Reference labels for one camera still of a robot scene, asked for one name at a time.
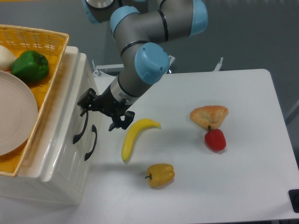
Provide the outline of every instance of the drawer handle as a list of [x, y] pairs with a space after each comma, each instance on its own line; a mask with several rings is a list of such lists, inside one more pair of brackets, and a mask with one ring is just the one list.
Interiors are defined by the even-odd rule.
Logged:
[[83, 126], [83, 130], [81, 131], [81, 133], [76, 134], [73, 138], [73, 144], [77, 143], [83, 136], [86, 127], [87, 127], [87, 122], [88, 122], [88, 111], [87, 110], [83, 110], [80, 114], [80, 117], [82, 117], [84, 114], [86, 113], [86, 118], [85, 118], [85, 122], [84, 122], [84, 126]]
[[92, 156], [92, 154], [94, 152], [95, 145], [97, 144], [98, 132], [97, 132], [97, 128], [96, 128], [95, 125], [92, 126], [92, 132], [95, 133], [95, 139], [94, 139], [94, 143], [93, 143], [93, 148], [92, 148], [92, 150], [90, 152], [88, 152], [88, 153], [85, 154], [84, 161], [88, 160]]

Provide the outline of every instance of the yellow banana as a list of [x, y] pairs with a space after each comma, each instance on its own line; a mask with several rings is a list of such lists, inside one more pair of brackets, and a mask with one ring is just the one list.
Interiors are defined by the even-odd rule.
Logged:
[[156, 127], [160, 128], [161, 125], [151, 119], [144, 118], [136, 121], [128, 130], [125, 140], [122, 145], [121, 157], [125, 162], [130, 158], [138, 133], [146, 128]]

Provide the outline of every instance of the wicker basket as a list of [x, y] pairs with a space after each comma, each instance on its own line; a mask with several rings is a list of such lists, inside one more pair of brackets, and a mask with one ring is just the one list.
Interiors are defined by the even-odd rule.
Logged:
[[35, 50], [45, 55], [49, 62], [48, 76], [38, 83], [28, 84], [37, 102], [36, 124], [22, 145], [14, 151], [0, 156], [0, 175], [17, 176], [44, 113], [68, 40], [69, 35], [63, 33], [0, 24], [0, 45], [8, 48], [16, 57], [26, 50]]

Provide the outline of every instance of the fake fruit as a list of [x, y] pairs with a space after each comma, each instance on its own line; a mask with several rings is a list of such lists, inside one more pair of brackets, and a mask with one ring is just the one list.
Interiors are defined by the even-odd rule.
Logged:
[[11, 66], [11, 74], [25, 83], [38, 82], [48, 73], [48, 60], [33, 50], [23, 52]]
[[221, 151], [226, 146], [226, 141], [223, 132], [220, 129], [211, 130], [208, 126], [208, 132], [205, 135], [205, 141], [208, 146], [214, 151]]
[[0, 45], [0, 70], [8, 71], [10, 70], [11, 65], [16, 60], [16, 57], [13, 53], [6, 47]]
[[149, 185], [152, 188], [156, 188], [170, 182], [175, 175], [173, 166], [167, 163], [151, 165], [147, 169], [147, 174], [148, 175], [145, 179], [149, 179]]
[[206, 130], [208, 130], [208, 126], [216, 129], [221, 125], [227, 114], [228, 108], [220, 105], [209, 105], [194, 109], [190, 113], [190, 119]]
[[160, 128], [161, 125], [151, 119], [144, 118], [138, 120], [130, 127], [122, 145], [122, 160], [126, 162], [130, 158], [136, 137], [138, 136], [139, 132], [150, 127]]

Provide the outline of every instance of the croissant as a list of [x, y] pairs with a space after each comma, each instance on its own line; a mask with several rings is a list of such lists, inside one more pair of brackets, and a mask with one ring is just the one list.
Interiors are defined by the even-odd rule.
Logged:
[[190, 113], [190, 119], [206, 130], [208, 130], [208, 126], [211, 126], [211, 129], [217, 129], [227, 114], [228, 108], [224, 106], [203, 106], [194, 109]]

